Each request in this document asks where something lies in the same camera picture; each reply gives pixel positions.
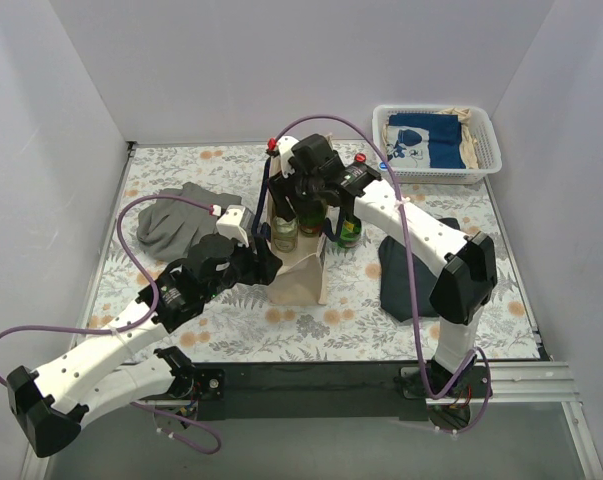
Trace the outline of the clear Chang bottle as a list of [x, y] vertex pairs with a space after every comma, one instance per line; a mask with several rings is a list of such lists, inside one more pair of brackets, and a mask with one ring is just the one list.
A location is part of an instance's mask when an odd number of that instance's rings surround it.
[[272, 244], [283, 253], [291, 253], [297, 248], [298, 221], [293, 218], [290, 221], [280, 216], [272, 219]]

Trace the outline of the beige canvas tote bag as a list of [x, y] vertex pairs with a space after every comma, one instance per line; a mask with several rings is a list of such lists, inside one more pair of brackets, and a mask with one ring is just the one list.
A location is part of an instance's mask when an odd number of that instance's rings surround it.
[[268, 238], [273, 253], [282, 261], [273, 283], [266, 288], [269, 300], [277, 305], [310, 306], [326, 302], [325, 247], [332, 225], [327, 219], [328, 205], [325, 201], [314, 202], [308, 209], [322, 205], [326, 209], [326, 218], [320, 236], [307, 237], [299, 231], [297, 248], [291, 253], [278, 251], [272, 244], [272, 219], [277, 216], [270, 195], [270, 178], [264, 173], [263, 189], [259, 199], [259, 208], [266, 212], [265, 225], [260, 234]]

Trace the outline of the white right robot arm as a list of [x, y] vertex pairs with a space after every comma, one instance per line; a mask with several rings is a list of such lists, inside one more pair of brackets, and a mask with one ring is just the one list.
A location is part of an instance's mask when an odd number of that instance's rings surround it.
[[419, 258], [435, 276], [429, 301], [442, 323], [432, 360], [419, 363], [421, 379], [433, 399], [460, 395], [470, 384], [467, 369], [477, 355], [478, 318], [497, 284], [493, 240], [435, 219], [366, 162], [344, 164], [323, 135], [273, 138], [267, 153], [275, 168], [268, 190], [282, 218], [290, 221], [323, 201], [383, 230], [404, 246], [408, 263]]

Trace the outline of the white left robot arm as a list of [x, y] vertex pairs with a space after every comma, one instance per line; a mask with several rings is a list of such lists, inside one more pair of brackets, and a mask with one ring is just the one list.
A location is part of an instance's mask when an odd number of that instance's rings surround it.
[[130, 402], [208, 396], [208, 378], [177, 347], [158, 349], [133, 366], [127, 362], [200, 315], [225, 290], [271, 284], [281, 266], [263, 238], [243, 246], [206, 235], [97, 334], [34, 370], [13, 370], [7, 377], [10, 410], [35, 454], [60, 452], [89, 423]]

